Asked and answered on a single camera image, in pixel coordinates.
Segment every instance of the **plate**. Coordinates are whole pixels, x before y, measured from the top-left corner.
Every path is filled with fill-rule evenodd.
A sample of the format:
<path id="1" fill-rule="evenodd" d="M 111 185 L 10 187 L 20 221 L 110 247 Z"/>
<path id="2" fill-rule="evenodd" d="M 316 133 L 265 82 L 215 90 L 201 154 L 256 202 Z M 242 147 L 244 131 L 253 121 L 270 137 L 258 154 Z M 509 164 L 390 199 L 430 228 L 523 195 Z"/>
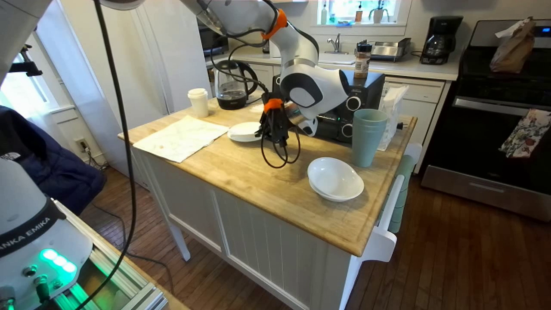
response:
<path id="1" fill-rule="evenodd" d="M 320 157 L 308 166 L 309 188 L 325 200 L 347 202 L 361 195 L 363 180 L 346 162 Z"/>
<path id="2" fill-rule="evenodd" d="M 239 123 L 227 131 L 227 138 L 237 144 L 258 142 L 259 137 L 254 137 L 258 128 L 258 123 Z"/>

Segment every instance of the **blue cup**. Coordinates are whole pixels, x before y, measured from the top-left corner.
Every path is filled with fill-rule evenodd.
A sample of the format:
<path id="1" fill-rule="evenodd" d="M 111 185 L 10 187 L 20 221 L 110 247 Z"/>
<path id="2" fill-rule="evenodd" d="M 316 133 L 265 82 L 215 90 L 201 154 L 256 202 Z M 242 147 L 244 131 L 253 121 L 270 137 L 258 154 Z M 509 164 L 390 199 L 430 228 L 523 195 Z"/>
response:
<path id="1" fill-rule="evenodd" d="M 358 168 L 370 168 L 382 140 L 387 114 L 373 109 L 359 109 L 352 118 L 351 161 Z"/>

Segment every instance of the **kitchen counter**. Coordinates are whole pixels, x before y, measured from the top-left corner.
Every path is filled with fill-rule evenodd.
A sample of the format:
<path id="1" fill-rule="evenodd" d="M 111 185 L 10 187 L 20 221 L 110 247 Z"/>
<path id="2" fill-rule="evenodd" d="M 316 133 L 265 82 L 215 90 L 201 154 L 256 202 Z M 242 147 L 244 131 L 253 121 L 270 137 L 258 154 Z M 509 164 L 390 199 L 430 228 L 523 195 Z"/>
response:
<path id="1" fill-rule="evenodd" d="M 249 63 L 249 64 L 265 64 L 265 66 L 280 66 L 278 57 L 270 57 L 270 54 L 261 54 L 259 49 L 242 49 L 234 54 L 235 61 Z M 354 57 L 347 54 L 320 54 L 320 66 L 339 66 L 351 68 Z M 382 63 L 371 61 L 368 71 L 380 73 L 387 76 L 401 76 L 401 78 L 418 78 L 418 80 L 439 80 L 439 82 L 456 82 L 459 68 L 459 54 L 452 54 L 447 64 L 444 66 L 425 66 L 418 63 L 418 57 L 409 57 L 401 63 Z"/>
<path id="2" fill-rule="evenodd" d="M 261 111 L 259 104 L 241 111 L 220 111 L 215 100 L 208 104 L 210 116 L 203 121 L 222 126 L 256 123 Z M 130 142 L 187 114 L 180 111 L 134 128 Z M 284 169 L 263 162 L 258 142 L 234 144 L 227 137 L 184 162 L 168 162 L 139 149 L 134 156 L 184 261 L 191 254 L 180 231 L 290 309 L 333 310 L 346 307 L 361 262 L 387 262 L 395 247 L 394 235 L 373 226 L 414 123 L 413 118 L 404 121 L 389 149 L 377 152 L 371 168 L 354 168 L 364 190 L 344 204 L 313 193 L 306 169 L 318 157 L 349 162 L 351 150 L 316 138 L 301 137 L 297 162 Z"/>
<path id="3" fill-rule="evenodd" d="M 203 121 L 232 126 L 237 123 L 258 121 L 258 113 L 251 109 L 220 111 L 210 100 L 211 114 Z M 130 142 L 137 142 L 161 128 L 182 119 L 189 111 L 153 121 L 130 131 Z M 301 137 L 301 157 L 284 169 L 270 169 L 259 156 L 258 145 L 237 145 L 227 137 L 215 140 L 184 162 L 170 162 L 173 169 L 251 204 L 309 235 L 344 250 L 361 255 L 370 230 L 385 200 L 395 168 L 409 142 L 414 123 L 397 131 L 387 152 L 378 152 L 370 169 L 358 169 L 364 183 L 359 199 L 347 204 L 328 204 L 316 197 L 306 178 L 308 164 L 316 157 L 335 157 L 344 162 L 351 159 L 351 149 L 330 142 Z"/>

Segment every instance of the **black cable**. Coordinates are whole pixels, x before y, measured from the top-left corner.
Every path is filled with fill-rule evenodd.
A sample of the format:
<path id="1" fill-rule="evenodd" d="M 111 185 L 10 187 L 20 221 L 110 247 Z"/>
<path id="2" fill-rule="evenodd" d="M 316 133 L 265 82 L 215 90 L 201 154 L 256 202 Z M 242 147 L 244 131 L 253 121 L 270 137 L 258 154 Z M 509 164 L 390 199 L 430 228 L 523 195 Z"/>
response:
<path id="1" fill-rule="evenodd" d="M 118 268 L 120 268 L 120 264 L 122 264 L 122 261 L 123 261 L 123 257 L 127 254 L 127 249 L 129 249 L 129 245 L 132 242 L 134 230 L 135 230 L 135 216 L 137 216 L 130 144 L 129 144 L 129 133 L 127 133 L 127 123 L 125 123 L 125 113 L 123 113 L 123 102 L 122 102 L 118 76 L 117 76 L 117 69 L 115 69 L 110 42 L 108 42 L 108 33 L 106 33 L 106 26 L 104 26 L 104 20 L 103 20 L 101 4 L 99 4 L 99 0 L 92 0 L 92 4 L 94 4 L 96 16 L 98 16 L 98 23 L 99 23 L 99 30 L 101 30 L 101 40 L 103 40 L 103 47 L 104 47 L 104 54 L 106 54 L 106 61 L 108 61 L 108 69 L 110 69 L 110 75 L 111 75 L 113 88 L 115 88 L 115 95 L 117 95 L 117 107 L 118 107 L 118 116 L 120 116 L 120 125 L 122 125 L 122 137 L 123 137 L 125 166 L 127 166 L 127 176 L 129 176 L 129 187 L 130 187 L 132 218 L 130 218 L 130 230 L 129 230 L 129 235 L 127 235 L 127 242 L 123 243 L 123 249 L 120 250 L 120 255 L 118 255 L 113 269 L 103 280 L 103 283 L 77 309 L 84 309 L 86 304 L 89 304 L 110 283 L 113 274 L 118 271 Z"/>
<path id="2" fill-rule="evenodd" d="M 234 57 L 234 54 L 235 54 L 237 51 L 244 49 L 244 47 L 249 47 L 249 45 L 247 45 L 247 44 L 242 44 L 242 45 L 232 49 L 232 51 L 228 52 L 228 56 L 227 56 L 227 61 L 230 61 L 230 57 Z"/>
<path id="3" fill-rule="evenodd" d="M 87 166 L 92 166 L 92 168 L 96 168 L 96 169 L 99 169 L 99 171 L 104 169 L 104 166 L 99 166 L 98 161 L 92 159 L 91 150 L 89 150 L 87 147 L 84 149 L 84 152 L 86 152 L 86 156 L 87 156 Z"/>
<path id="4" fill-rule="evenodd" d="M 101 207 L 98 207 L 98 206 L 92 206 L 92 207 L 94 207 L 96 211 L 99 211 L 99 212 L 103 212 L 103 214 L 106 214 L 106 216 L 110 216 L 110 218 L 113 218 L 113 219 L 118 221 L 120 231 L 122 231 L 122 245 L 123 245 L 123 243 L 125 243 L 125 224 L 123 224 L 122 218 L 118 218 L 117 214 L 113 214 L 113 212 L 110 212 L 110 211 L 104 211 L 104 209 L 101 209 Z M 165 273 L 166 273 L 166 276 L 168 276 L 170 293 L 173 295 L 172 273 L 170 273 L 170 269 L 168 269 L 166 264 L 163 264 L 163 262 L 160 262 L 160 261 L 153 261 L 153 259 L 142 257 L 142 255 L 137 255 L 137 254 L 132 254 L 130 250 L 127 250 L 125 254 L 127 254 L 129 257 L 134 257 L 134 259 L 139 259 L 139 261 L 146 261 L 146 262 L 156 264 L 156 266 L 160 266 L 161 269 L 165 269 Z"/>
<path id="5" fill-rule="evenodd" d="M 268 125 L 265 125 L 265 126 L 273 128 L 275 114 L 270 114 L 270 116 L 265 114 L 263 118 L 265 118 L 265 123 L 268 123 Z M 285 145 L 278 147 L 278 144 L 273 140 L 273 137 L 268 135 L 270 131 L 266 133 L 265 130 L 259 130 L 259 154 L 261 154 L 263 162 L 265 162 L 266 166 L 270 166 L 271 169 L 282 169 L 282 168 L 285 168 L 287 164 L 294 164 L 294 162 L 299 159 L 299 154 L 301 154 L 299 133 L 297 133 L 296 128 L 292 128 L 292 131 L 294 131 L 294 137 L 296 137 L 296 156 L 294 156 L 292 161 L 289 161 L 287 147 L 285 147 Z M 282 161 L 280 166 L 273 166 L 273 164 L 266 159 L 266 156 L 265 156 L 265 147 L 263 147 L 265 140 L 270 140 L 270 142 L 271 142 L 271 150 L 273 150 L 275 156 Z"/>
<path id="6" fill-rule="evenodd" d="M 244 76 L 244 75 L 242 75 L 242 76 L 234 75 L 234 73 L 230 73 L 230 69 L 220 68 L 211 57 L 210 57 L 210 66 L 211 66 L 213 69 L 223 73 L 225 76 L 234 78 L 234 80 L 239 82 L 239 83 L 244 83 L 244 82 L 247 82 L 247 83 L 256 83 L 256 85 L 261 88 L 263 94 L 270 94 L 270 90 L 268 90 L 258 78 L 253 80 L 253 78 L 247 78 L 247 76 Z"/>
<path id="7" fill-rule="evenodd" d="M 270 25 L 270 30 L 271 30 L 273 25 L 275 25 L 275 21 L 277 21 L 277 7 L 275 7 L 271 2 L 268 2 L 268 0 L 263 0 L 263 2 L 273 11 L 273 21 L 271 21 L 271 25 Z M 247 42 L 241 40 L 241 37 L 246 37 L 246 35 L 251 35 L 251 33 L 265 33 L 265 30 L 247 30 L 247 32 L 237 33 L 237 35 L 225 35 L 225 33 L 223 33 L 223 37 L 225 37 L 225 38 L 230 38 L 230 40 L 235 40 L 235 42 L 241 42 L 241 44 L 244 44 L 244 45 L 247 45 L 247 47 L 261 47 L 265 42 L 247 44 Z"/>

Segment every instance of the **glass jar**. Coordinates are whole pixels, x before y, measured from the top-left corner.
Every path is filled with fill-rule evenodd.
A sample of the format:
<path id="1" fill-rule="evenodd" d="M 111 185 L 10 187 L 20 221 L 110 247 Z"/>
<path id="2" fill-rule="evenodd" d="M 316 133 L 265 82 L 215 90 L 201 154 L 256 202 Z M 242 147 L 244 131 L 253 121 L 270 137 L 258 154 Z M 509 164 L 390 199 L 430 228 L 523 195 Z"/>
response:
<path id="1" fill-rule="evenodd" d="M 356 45 L 356 61 L 354 61 L 354 80 L 358 83 L 366 80 L 368 63 L 371 59 L 371 45 L 359 42 Z"/>

